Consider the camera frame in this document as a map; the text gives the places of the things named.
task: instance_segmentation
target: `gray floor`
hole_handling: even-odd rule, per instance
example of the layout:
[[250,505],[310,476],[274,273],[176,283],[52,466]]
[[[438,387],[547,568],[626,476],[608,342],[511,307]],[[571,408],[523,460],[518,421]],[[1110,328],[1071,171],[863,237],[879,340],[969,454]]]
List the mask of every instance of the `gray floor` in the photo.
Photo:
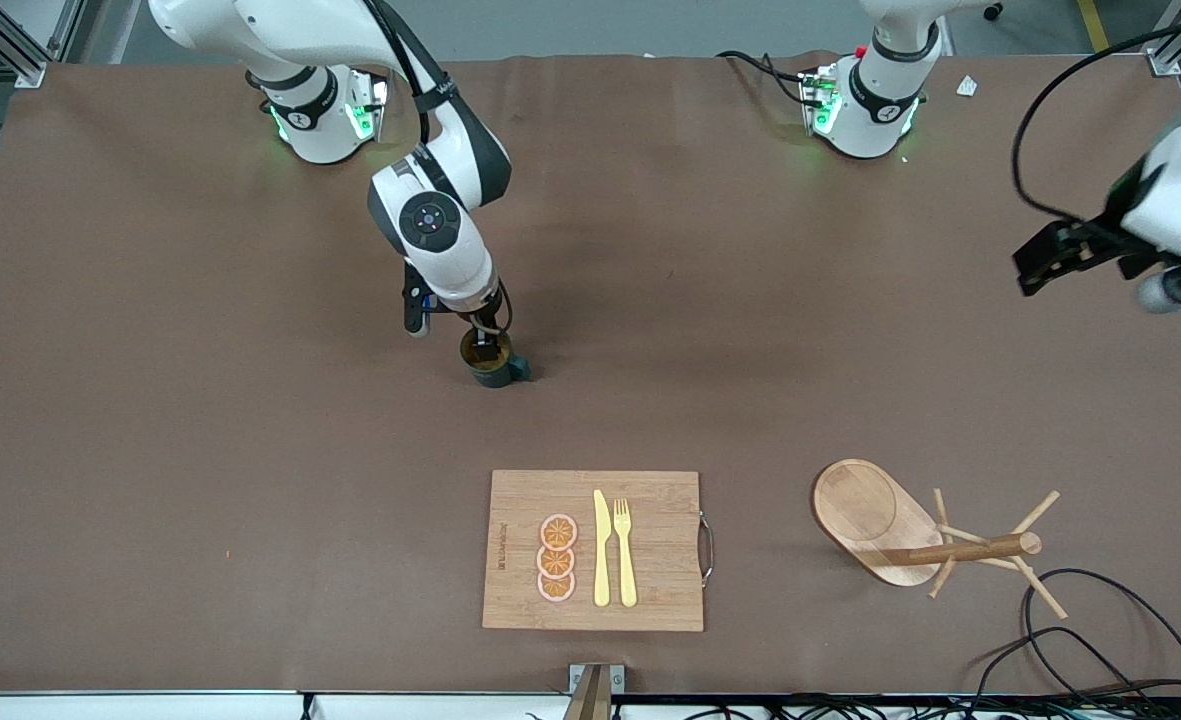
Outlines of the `gray floor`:
[[[1111,41],[1150,30],[1164,0],[1097,0]],[[855,0],[394,0],[443,60],[507,55],[713,55],[722,50],[795,55],[850,51],[869,40]],[[444,18],[452,18],[444,24]],[[979,9],[950,18],[959,55],[1089,53],[1075,0],[1009,0],[987,22]],[[104,0],[78,55],[91,63],[229,61],[196,55],[159,31],[145,0]],[[0,83],[0,119],[11,97]]]

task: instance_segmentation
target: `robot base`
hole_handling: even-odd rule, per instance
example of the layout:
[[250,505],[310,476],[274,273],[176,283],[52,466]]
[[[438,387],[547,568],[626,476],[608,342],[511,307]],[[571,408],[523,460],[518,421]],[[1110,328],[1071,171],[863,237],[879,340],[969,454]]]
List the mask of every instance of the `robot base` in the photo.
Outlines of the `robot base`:
[[[347,65],[331,65],[340,85],[333,104],[320,114],[312,129],[294,126],[293,118],[273,114],[279,125],[280,140],[287,142],[298,158],[317,165],[329,165],[347,159],[367,140],[379,140],[385,116],[389,84],[384,77],[373,77]],[[282,102],[274,91],[272,100]]]
[[911,119],[919,109],[919,100],[914,100],[901,117],[890,123],[874,122],[869,111],[852,99],[849,78],[856,63],[859,59],[855,55],[847,55],[804,79],[804,97],[823,104],[822,107],[804,107],[804,126],[844,155],[861,159],[877,158],[911,131]]

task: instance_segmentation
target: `wooden peg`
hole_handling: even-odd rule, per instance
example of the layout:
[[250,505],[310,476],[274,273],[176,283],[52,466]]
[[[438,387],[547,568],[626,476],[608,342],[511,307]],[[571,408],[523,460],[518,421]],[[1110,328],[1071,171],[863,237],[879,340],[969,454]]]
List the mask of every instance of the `wooden peg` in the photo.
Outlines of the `wooden peg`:
[[[941,489],[940,487],[933,487],[932,489],[932,498],[933,498],[933,500],[937,500],[937,523],[939,523],[939,526],[950,525],[950,518],[946,515],[946,500],[945,500],[945,498],[941,497]],[[945,539],[946,539],[946,544],[955,542],[955,538],[952,538],[950,536],[946,536]]]
[[959,539],[965,539],[967,542],[974,542],[977,544],[983,544],[984,546],[988,546],[988,538],[974,536],[973,534],[965,534],[964,530],[951,528],[945,523],[942,523],[941,525],[937,525],[937,529],[941,530],[942,536],[955,537]]
[[1014,557],[1018,555],[1037,555],[1043,550],[1043,541],[1037,534],[1019,534],[1019,536],[1000,536],[988,538],[988,545],[983,544],[934,544],[916,546],[913,550],[887,552],[888,559],[898,565],[932,565],[933,562],[945,562],[954,557],[955,562],[983,559],[983,557]]
[[1035,589],[1035,593],[1038,593],[1039,597],[1043,597],[1043,602],[1048,602],[1048,607],[1051,607],[1052,613],[1057,616],[1057,618],[1069,618],[1066,611],[1062,609],[1061,602],[1057,602],[1057,598],[1052,597],[1052,594],[1048,591],[1046,585],[1043,584],[1038,575],[1035,575],[1033,568],[1030,568],[1030,565],[1026,564],[1025,559],[1022,559],[1020,556],[1012,556],[1012,562],[1014,562],[1022,570],[1022,574],[1025,575],[1025,580],[1027,580],[1030,587]]
[[941,571],[937,574],[937,582],[932,583],[932,589],[929,589],[928,591],[928,597],[937,600],[937,594],[941,591],[941,588],[945,587],[946,584],[946,580],[950,578],[950,574],[954,570],[955,570],[954,557],[947,557],[946,564],[941,565]]
[[1048,508],[1051,508],[1052,503],[1057,502],[1058,497],[1061,497],[1061,492],[1052,491],[1048,493],[1048,497],[1044,497],[1042,503],[1035,505],[1035,510],[1030,510],[1030,515],[1026,515],[1024,521],[1020,521],[1020,523],[1016,524],[1016,528],[1012,528],[1012,532],[1024,534],[1025,530],[1029,530],[1030,525],[1033,525],[1035,521],[1039,519],[1039,515],[1044,515]]

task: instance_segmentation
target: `white paper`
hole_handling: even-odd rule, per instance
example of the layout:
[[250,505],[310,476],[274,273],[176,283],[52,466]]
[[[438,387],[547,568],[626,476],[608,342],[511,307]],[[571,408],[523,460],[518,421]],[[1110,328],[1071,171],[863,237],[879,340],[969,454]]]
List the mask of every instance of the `white paper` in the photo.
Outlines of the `white paper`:
[[965,76],[963,81],[959,83],[959,90],[955,92],[964,97],[977,94],[977,81],[973,79],[973,76]]

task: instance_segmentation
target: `wooden mug stand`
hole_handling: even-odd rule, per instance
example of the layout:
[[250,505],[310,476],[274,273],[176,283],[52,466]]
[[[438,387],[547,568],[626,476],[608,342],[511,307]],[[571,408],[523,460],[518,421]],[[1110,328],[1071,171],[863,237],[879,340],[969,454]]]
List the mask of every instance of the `wooden mug stand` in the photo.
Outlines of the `wooden mug stand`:
[[1057,618],[1066,611],[1025,562],[1043,542],[1030,525],[1061,497],[1052,491],[1010,534],[981,537],[952,528],[939,489],[937,521],[890,474],[866,460],[841,460],[820,474],[813,487],[813,511],[829,537],[886,583],[919,585],[937,576],[928,591],[935,598],[955,565],[980,562],[1024,575]]

